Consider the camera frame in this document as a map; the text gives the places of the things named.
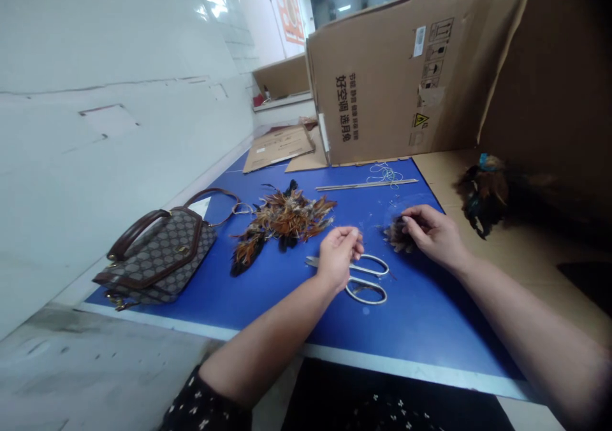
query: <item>metal buckle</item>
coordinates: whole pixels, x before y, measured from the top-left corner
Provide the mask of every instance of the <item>metal buckle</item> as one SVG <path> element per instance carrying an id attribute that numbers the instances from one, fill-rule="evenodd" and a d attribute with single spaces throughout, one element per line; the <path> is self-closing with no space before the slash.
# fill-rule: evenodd
<path id="1" fill-rule="evenodd" d="M 138 302 L 125 302 L 123 296 L 112 293 L 111 291 L 106 291 L 104 293 L 104 297 L 106 297 L 110 301 L 110 303 L 114 304 L 115 311 L 123 311 L 130 307 L 138 305 Z"/>

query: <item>left hand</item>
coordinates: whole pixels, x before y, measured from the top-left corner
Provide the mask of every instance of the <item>left hand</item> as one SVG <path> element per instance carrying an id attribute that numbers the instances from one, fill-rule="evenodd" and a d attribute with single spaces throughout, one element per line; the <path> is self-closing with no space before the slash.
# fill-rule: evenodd
<path id="1" fill-rule="evenodd" d="M 356 227 L 336 227 L 321 242 L 317 276 L 339 293 L 349 282 L 351 261 L 363 252 L 363 235 Z"/>

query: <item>hand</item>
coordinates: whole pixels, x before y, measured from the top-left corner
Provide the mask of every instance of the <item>hand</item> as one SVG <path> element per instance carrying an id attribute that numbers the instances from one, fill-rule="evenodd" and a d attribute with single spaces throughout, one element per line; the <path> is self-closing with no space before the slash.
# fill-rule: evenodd
<path id="1" fill-rule="evenodd" d="M 472 254 L 464 246 L 454 220 L 429 205 L 418 205 L 402 212 L 409 233 L 416 245 L 431 260 L 453 274 L 471 267 Z"/>
<path id="2" fill-rule="evenodd" d="M 363 252 L 363 235 L 359 230 L 336 227 L 321 242 L 317 276 L 339 293 L 349 282 L 351 260 L 358 261 Z"/>

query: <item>red poster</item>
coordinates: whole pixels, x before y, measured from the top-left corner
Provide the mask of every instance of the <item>red poster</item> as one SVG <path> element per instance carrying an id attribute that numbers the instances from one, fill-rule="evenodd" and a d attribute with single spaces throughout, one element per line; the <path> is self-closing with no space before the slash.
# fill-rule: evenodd
<path id="1" fill-rule="evenodd" d="M 304 45 L 304 26 L 298 0 L 276 0 L 285 37 L 289 42 Z"/>

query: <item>blue table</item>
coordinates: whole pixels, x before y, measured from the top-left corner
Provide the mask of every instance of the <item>blue table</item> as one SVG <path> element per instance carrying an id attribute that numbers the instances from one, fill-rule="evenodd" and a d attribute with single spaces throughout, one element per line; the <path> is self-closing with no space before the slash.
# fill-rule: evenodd
<path id="1" fill-rule="evenodd" d="M 246 155 L 242 156 L 212 187 L 232 191 L 247 203 L 258 203 L 270 192 L 263 183 L 283 191 L 291 179 L 297 180 L 308 198 L 327 194 L 338 202 L 334 225 L 357 226 L 363 232 L 366 252 L 387 262 L 397 278 L 385 275 L 381 279 L 388 293 L 383 305 L 363 305 L 346 293 L 339 294 L 308 338 L 306 355 L 507 397 L 533 398 L 510 355 L 461 285 L 419 251 L 403 256 L 383 240 L 383 226 L 405 207 L 427 203 L 442 211 L 412 159 L 390 166 L 405 179 L 418 179 L 417 183 L 397 190 L 370 187 L 325 193 L 314 188 L 365 182 L 380 173 L 371 173 L 370 165 L 284 173 L 286 165 L 282 164 L 245 175 L 245 159 Z M 231 205 L 229 197 L 213 195 L 205 218 L 217 222 L 227 216 Z M 315 237 L 285 254 L 273 240 L 246 273 L 232 278 L 231 256 L 237 240 L 230 235 L 242 233 L 249 221 L 250 216 L 236 215 L 217 228 L 217 242 L 175 303 L 116 313 L 98 289 L 82 309 L 218 339 L 231 338 L 314 275 L 315 269 L 304 259 L 318 255 L 323 238 Z"/>

